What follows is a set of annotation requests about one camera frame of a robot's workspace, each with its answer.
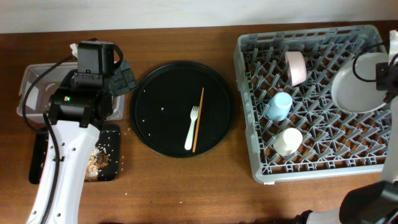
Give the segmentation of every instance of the white plastic fork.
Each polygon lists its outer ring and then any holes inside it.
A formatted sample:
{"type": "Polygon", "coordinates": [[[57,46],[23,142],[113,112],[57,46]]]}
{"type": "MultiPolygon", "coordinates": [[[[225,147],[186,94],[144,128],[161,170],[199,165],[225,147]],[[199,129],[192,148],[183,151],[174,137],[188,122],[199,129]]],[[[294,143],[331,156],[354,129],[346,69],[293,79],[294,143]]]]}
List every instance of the white plastic fork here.
{"type": "Polygon", "coordinates": [[[198,119],[199,107],[194,106],[191,110],[191,125],[189,126],[189,131],[187,135],[187,140],[185,140],[185,149],[190,150],[192,148],[193,141],[193,128],[195,127],[195,121],[198,119]]]}

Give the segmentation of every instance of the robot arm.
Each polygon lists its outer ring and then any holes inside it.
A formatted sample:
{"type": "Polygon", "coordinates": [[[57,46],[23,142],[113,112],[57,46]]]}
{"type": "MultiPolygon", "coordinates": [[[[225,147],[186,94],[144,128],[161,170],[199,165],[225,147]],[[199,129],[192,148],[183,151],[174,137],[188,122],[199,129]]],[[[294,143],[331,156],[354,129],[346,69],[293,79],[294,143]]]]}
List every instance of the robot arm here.
{"type": "MultiPolygon", "coordinates": [[[[98,141],[100,131],[91,124],[87,128],[81,128],[76,121],[58,121],[52,125],[52,129],[59,145],[62,162],[47,223],[77,223],[87,162],[98,141]]],[[[49,136],[46,163],[27,223],[42,221],[54,176],[55,163],[52,161],[54,157],[53,139],[49,136]]]]}
{"type": "Polygon", "coordinates": [[[137,87],[117,45],[83,41],[77,56],[77,71],[65,77],[44,113],[49,146],[27,223],[77,223],[86,168],[101,126],[113,112],[113,100],[137,87]],[[116,63],[114,51],[120,58],[116,63]]]}
{"type": "Polygon", "coordinates": [[[387,90],[392,116],[388,152],[380,182],[350,191],[340,209],[311,213],[307,223],[393,223],[398,209],[398,32],[390,32],[389,62],[376,65],[376,89],[387,90]]]}

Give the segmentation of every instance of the blue cup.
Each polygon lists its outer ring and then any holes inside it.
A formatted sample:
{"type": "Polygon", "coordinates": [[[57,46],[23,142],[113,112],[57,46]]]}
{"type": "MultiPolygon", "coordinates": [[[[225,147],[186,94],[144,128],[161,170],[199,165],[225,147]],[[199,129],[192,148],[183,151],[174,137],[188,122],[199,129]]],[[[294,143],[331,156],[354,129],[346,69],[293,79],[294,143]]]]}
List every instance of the blue cup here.
{"type": "Polygon", "coordinates": [[[293,99],[285,92],[275,94],[268,103],[269,109],[267,111],[267,118],[273,121],[282,121],[285,119],[292,107],[293,99]]]}

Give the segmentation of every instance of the white wall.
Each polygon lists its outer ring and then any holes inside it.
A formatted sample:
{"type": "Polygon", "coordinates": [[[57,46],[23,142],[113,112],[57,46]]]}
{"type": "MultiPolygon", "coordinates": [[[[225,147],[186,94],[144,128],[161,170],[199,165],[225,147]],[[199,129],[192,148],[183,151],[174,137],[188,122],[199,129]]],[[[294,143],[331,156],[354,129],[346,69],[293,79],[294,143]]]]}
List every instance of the white wall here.
{"type": "Polygon", "coordinates": [[[0,0],[0,33],[398,19],[398,0],[0,0]]]}

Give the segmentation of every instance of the clear plastic container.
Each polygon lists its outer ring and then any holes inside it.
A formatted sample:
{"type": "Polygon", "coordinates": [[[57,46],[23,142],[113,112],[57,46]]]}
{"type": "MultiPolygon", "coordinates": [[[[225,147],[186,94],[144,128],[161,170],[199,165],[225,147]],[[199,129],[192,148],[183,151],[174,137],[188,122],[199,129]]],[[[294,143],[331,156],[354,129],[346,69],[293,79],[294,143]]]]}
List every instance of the clear plastic container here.
{"type": "MultiPolygon", "coordinates": [[[[31,83],[36,80],[39,75],[50,68],[53,64],[38,64],[29,65],[25,69],[24,77],[22,78],[21,88],[19,89],[19,96],[21,100],[17,107],[17,114],[22,116],[22,102],[25,97],[27,89],[31,83]]],[[[44,123],[43,112],[48,110],[48,102],[50,96],[55,93],[55,90],[60,86],[63,78],[70,70],[77,69],[76,62],[63,63],[39,81],[31,91],[26,103],[26,116],[36,123],[44,123]]],[[[123,118],[124,109],[124,95],[118,96],[113,104],[113,114],[106,118],[109,120],[120,120],[123,118]]]]}

